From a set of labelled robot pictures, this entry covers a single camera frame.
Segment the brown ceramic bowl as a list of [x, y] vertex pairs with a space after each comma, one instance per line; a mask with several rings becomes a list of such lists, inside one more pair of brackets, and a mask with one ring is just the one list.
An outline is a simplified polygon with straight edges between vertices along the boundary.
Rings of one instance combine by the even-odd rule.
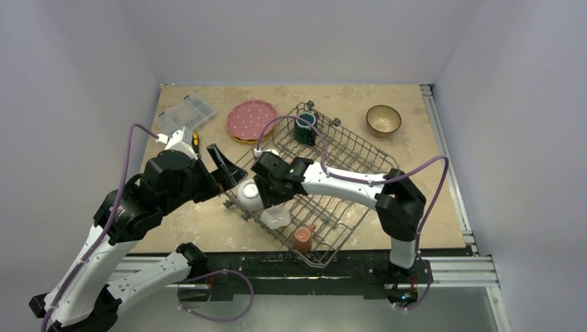
[[393, 107], [378, 104], [370, 107], [365, 114], [368, 131], [375, 137], [386, 138], [393, 135], [402, 124], [399, 112]]

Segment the dark green mug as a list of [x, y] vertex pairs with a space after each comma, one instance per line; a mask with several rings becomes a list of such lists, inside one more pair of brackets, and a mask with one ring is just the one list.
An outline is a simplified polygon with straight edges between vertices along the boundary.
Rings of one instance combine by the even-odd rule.
[[301, 144], [313, 147], [316, 142], [316, 132], [312, 126], [316, 125], [316, 116], [310, 112], [297, 115], [294, 125], [294, 138]]

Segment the white ceramic bowl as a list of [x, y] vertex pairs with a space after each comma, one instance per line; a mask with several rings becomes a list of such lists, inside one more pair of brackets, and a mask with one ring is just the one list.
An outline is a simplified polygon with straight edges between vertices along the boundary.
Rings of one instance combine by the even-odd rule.
[[237, 188], [237, 200], [248, 211], [257, 212], [263, 209], [263, 202], [258, 187], [252, 178], [243, 181]]

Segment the yellow plate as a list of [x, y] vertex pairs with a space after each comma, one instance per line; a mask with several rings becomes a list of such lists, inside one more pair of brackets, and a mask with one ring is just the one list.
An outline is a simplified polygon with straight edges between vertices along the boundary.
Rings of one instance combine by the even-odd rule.
[[[238, 138], [237, 136], [233, 135], [232, 132], [228, 129], [227, 129], [227, 132], [232, 139], [234, 139], [235, 141], [237, 141], [239, 143], [250, 144], [250, 145], [256, 145], [258, 143], [258, 139], [241, 139], [241, 138]], [[270, 132], [270, 133], [264, 135], [262, 137], [261, 141], [265, 141], [271, 134], [272, 133]]]

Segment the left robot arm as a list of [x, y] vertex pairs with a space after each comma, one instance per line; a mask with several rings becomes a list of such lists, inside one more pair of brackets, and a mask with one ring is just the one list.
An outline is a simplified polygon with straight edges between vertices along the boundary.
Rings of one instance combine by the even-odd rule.
[[217, 148], [209, 171], [199, 155], [166, 149], [142, 173], [105, 197], [87, 240], [59, 284], [29, 303], [43, 331], [107, 331], [124, 310], [158, 288], [206, 276], [207, 257], [193, 243], [181, 244], [154, 267], [111, 282], [118, 264], [163, 218], [182, 205], [200, 203], [236, 187], [247, 177]]

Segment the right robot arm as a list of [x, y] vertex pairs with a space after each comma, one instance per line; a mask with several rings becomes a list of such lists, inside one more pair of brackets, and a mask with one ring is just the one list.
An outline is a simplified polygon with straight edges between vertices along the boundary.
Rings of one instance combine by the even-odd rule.
[[386, 174], [361, 174], [325, 167], [302, 157], [287, 162], [266, 151], [255, 159], [251, 171], [265, 208], [300, 195], [318, 195], [374, 210], [391, 241], [390, 276], [404, 282], [415, 274], [417, 229], [424, 216], [426, 197], [400, 169], [392, 168]]

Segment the pink dotted plate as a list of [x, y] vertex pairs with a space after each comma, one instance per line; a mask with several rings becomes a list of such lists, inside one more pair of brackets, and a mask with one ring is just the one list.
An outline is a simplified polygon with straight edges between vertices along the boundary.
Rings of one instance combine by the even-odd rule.
[[249, 100], [232, 109], [227, 116], [226, 127], [238, 138], [258, 139], [263, 128], [267, 127], [264, 135], [273, 130], [276, 124], [269, 122], [276, 117], [277, 111], [270, 103]]

